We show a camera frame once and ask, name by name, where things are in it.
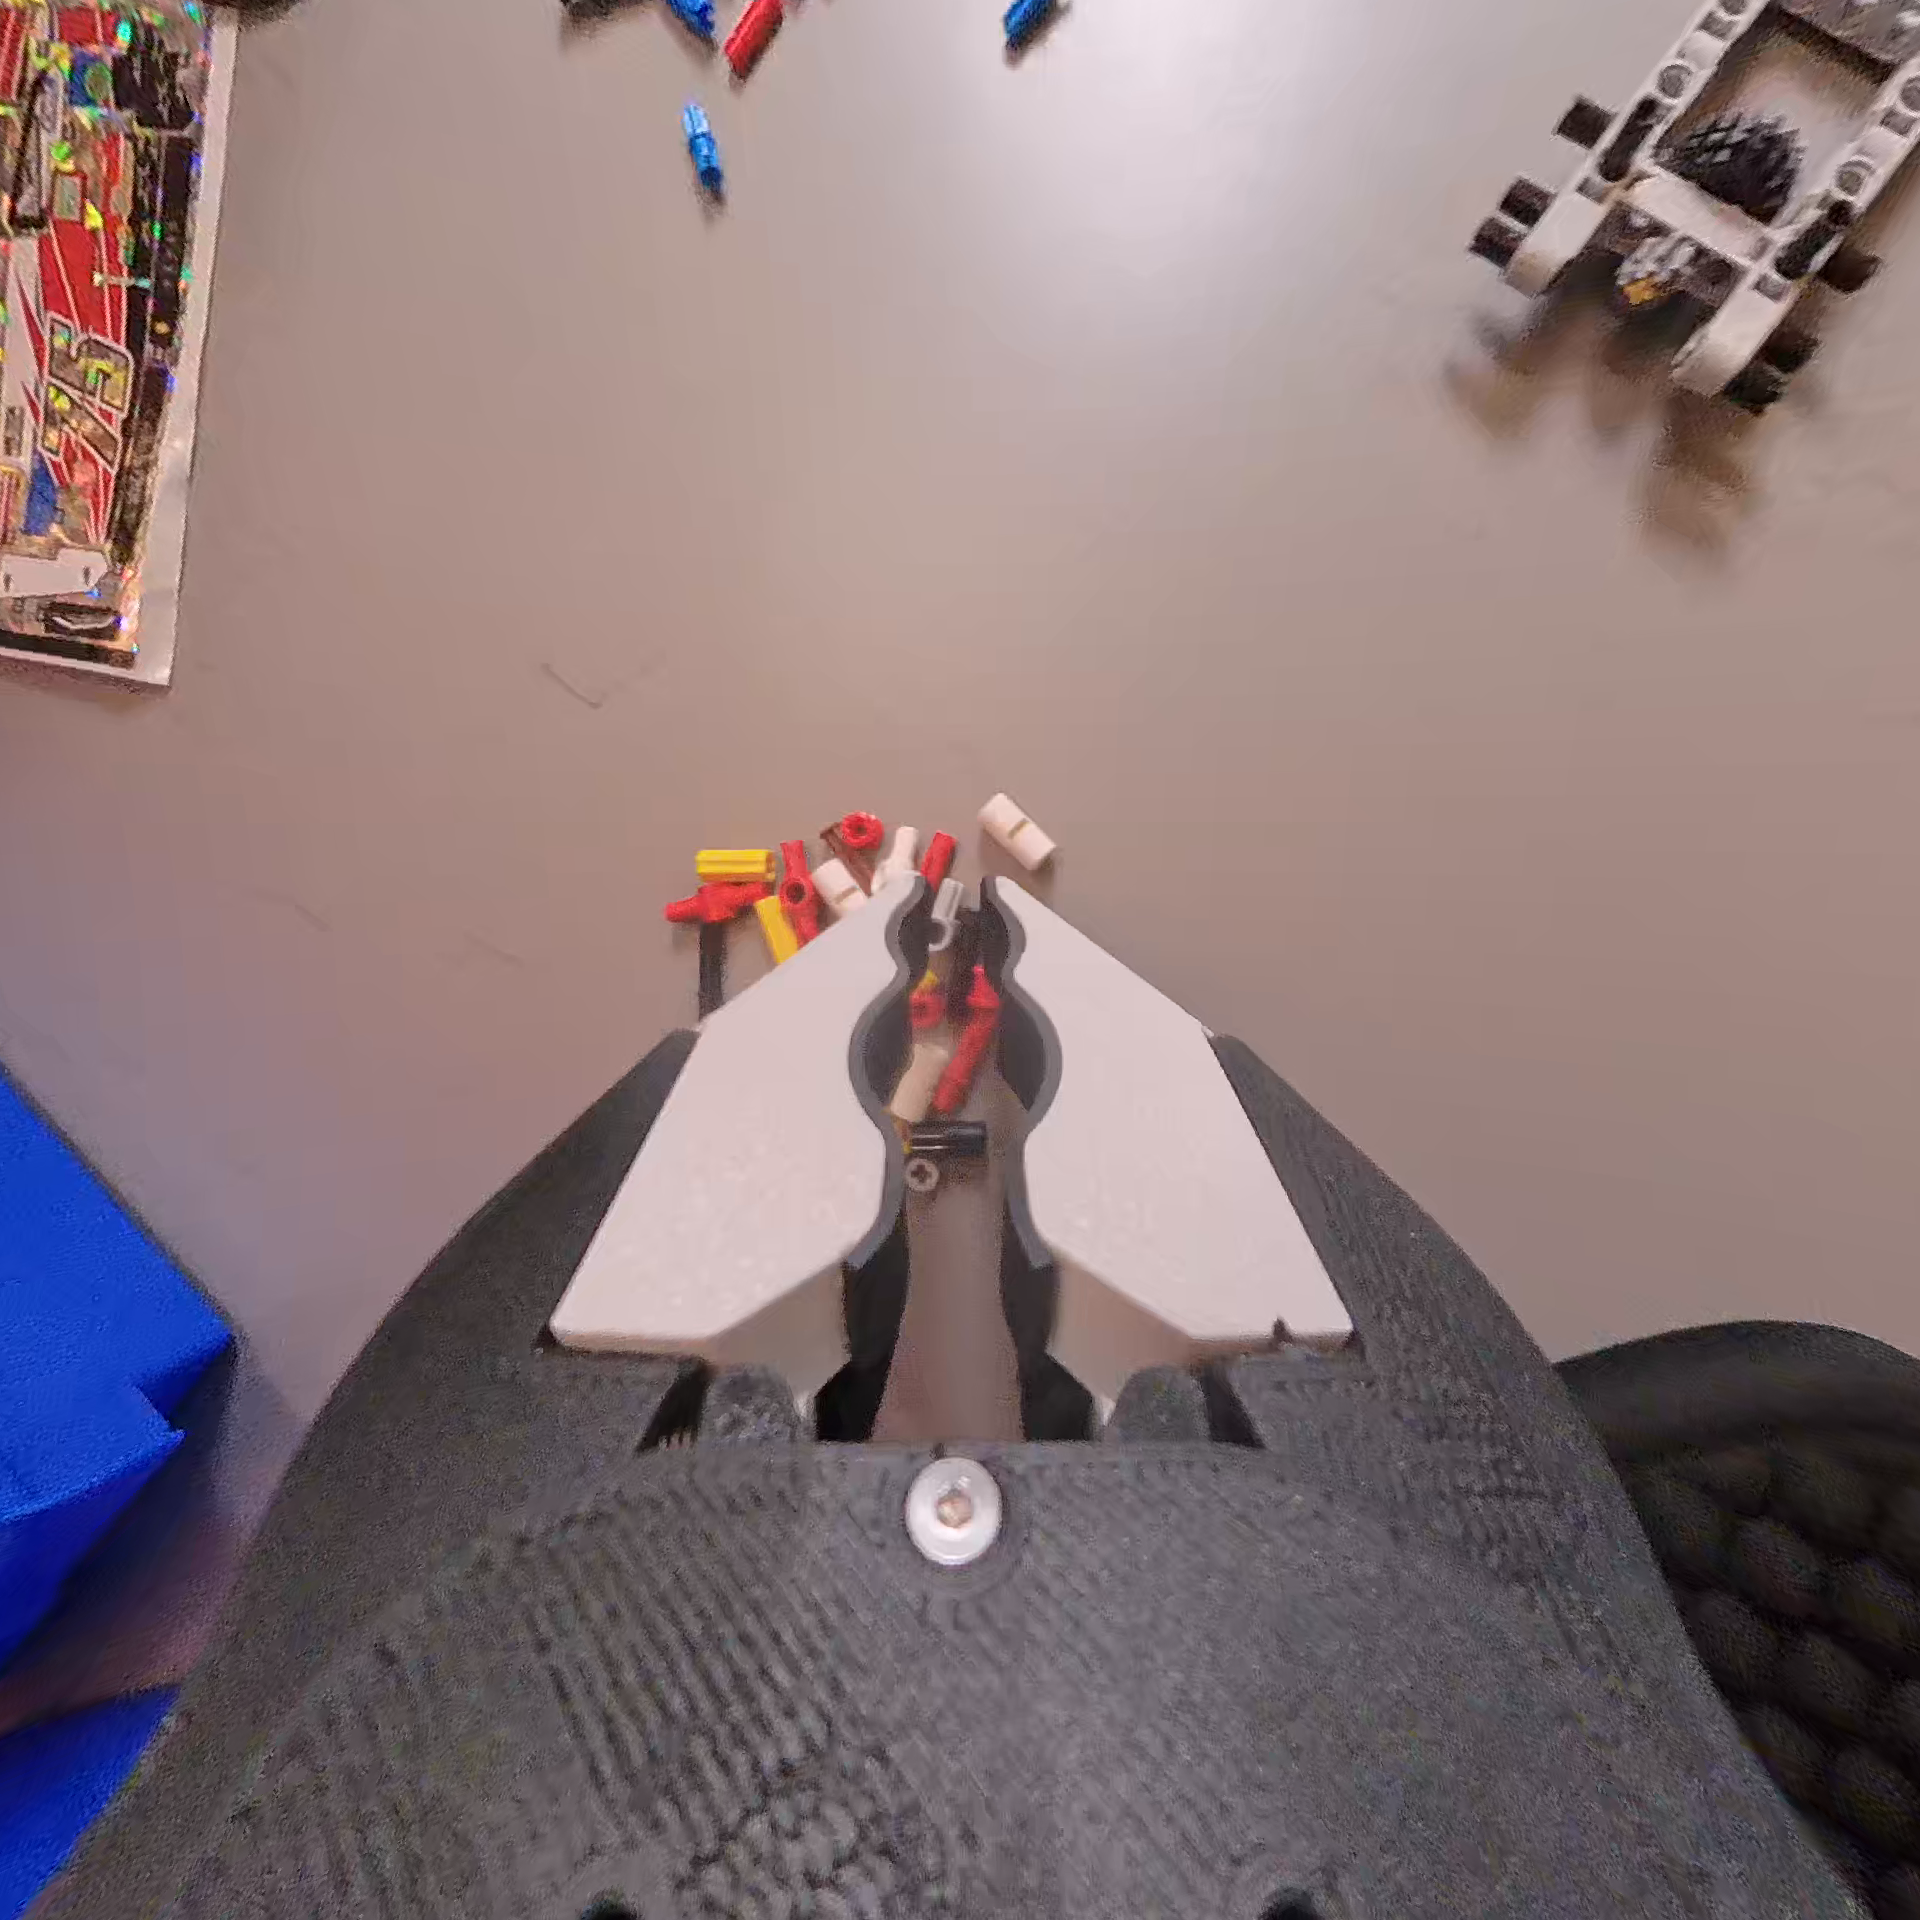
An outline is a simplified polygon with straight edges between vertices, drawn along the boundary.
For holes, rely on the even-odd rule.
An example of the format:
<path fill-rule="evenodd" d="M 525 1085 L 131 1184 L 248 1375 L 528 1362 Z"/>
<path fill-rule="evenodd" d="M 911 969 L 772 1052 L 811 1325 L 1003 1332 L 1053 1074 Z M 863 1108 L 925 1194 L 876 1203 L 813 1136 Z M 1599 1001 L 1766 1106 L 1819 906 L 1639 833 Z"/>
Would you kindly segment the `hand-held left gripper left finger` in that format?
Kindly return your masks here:
<path fill-rule="evenodd" d="M 853 1353 L 847 1271 L 888 1240 L 893 1052 L 928 889 L 893 879 L 698 1039 L 546 1332 L 568 1353 L 763 1370 L 810 1404 Z"/>

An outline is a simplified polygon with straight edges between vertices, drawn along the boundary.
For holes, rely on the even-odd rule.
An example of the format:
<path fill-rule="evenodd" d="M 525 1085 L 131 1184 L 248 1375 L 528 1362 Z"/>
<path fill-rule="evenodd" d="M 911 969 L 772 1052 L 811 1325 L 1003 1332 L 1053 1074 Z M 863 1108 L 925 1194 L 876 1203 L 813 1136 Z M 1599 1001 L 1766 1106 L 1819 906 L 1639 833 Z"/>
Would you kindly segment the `shiny colourful sticker sheet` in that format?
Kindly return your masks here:
<path fill-rule="evenodd" d="M 176 674 L 234 11 L 3 5 L 3 643 Z"/>

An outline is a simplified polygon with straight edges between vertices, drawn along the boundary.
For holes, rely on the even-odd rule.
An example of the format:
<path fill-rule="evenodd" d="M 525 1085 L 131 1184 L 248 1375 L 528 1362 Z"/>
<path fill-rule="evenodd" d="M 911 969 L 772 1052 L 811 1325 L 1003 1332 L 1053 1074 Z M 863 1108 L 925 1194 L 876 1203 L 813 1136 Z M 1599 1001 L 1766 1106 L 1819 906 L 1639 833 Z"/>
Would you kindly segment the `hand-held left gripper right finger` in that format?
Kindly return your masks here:
<path fill-rule="evenodd" d="M 1045 1359 L 1107 1412 L 1151 1370 L 1349 1348 L 1354 1315 L 1202 1020 L 1015 880 L 987 880 L 981 909 Z"/>

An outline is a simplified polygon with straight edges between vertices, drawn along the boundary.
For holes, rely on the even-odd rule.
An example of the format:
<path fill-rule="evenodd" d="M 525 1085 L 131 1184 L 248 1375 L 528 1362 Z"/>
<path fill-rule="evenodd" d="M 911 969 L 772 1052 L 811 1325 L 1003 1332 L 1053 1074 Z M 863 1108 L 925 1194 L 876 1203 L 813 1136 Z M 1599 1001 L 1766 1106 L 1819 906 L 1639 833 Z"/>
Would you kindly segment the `black knitted fabric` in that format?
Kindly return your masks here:
<path fill-rule="evenodd" d="M 1556 1372 L 1695 1658 L 1870 1916 L 1917 1916 L 1917 1360 L 1788 1321 Z"/>

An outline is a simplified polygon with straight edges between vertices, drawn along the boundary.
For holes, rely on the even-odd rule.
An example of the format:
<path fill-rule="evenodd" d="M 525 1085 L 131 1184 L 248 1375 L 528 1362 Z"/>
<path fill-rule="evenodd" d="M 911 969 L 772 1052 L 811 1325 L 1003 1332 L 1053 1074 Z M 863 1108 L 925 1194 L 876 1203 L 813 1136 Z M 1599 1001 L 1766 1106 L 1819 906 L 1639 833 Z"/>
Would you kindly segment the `pile of small lego pieces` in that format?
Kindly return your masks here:
<path fill-rule="evenodd" d="M 728 1000 L 735 927 L 756 927 L 767 961 L 779 968 L 872 900 L 886 880 L 922 880 L 930 906 L 942 879 L 965 884 L 958 864 L 954 833 L 886 824 L 868 809 L 843 812 L 815 834 L 765 848 L 699 848 L 692 889 L 663 907 L 663 919 L 690 938 L 698 955 L 695 1017 L 712 1017 Z M 991 1128 L 970 1113 L 1002 1023 L 1002 965 L 987 948 L 983 903 L 967 889 L 954 947 L 928 955 L 925 938 L 925 962 L 906 997 L 906 1053 L 888 1085 L 886 1119 L 915 1195 L 932 1195 L 990 1164 Z"/>

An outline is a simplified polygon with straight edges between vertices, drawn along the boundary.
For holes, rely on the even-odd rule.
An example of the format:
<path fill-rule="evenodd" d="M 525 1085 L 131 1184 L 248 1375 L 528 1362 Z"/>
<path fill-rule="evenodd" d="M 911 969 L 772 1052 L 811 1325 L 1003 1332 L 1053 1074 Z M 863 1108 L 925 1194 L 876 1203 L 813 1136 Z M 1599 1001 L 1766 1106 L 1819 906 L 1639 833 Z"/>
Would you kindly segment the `blue box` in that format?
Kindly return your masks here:
<path fill-rule="evenodd" d="M 182 1447 L 227 1321 L 80 1153 L 3 1088 L 3 1660 L 47 1625 Z M 34 1713 L 3 1749 L 3 1916 L 23 1916 L 127 1784 L 176 1693 Z"/>

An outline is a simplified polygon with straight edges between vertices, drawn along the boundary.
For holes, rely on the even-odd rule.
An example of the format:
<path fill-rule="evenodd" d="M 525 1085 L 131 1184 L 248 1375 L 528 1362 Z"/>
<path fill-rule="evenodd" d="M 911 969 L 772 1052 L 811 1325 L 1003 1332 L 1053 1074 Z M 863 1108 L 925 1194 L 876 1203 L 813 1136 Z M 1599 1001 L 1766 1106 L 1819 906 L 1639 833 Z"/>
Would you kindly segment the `grey lego frame assembly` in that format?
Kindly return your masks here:
<path fill-rule="evenodd" d="M 1915 164 L 1917 5 L 1690 5 L 1621 108 L 1578 97 L 1555 133 L 1575 171 L 1515 179 L 1470 251 L 1530 300 L 1606 261 L 1621 314 L 1687 319 L 1670 385 L 1763 417 L 1818 349 L 1796 312 L 1882 268 L 1863 227 Z"/>

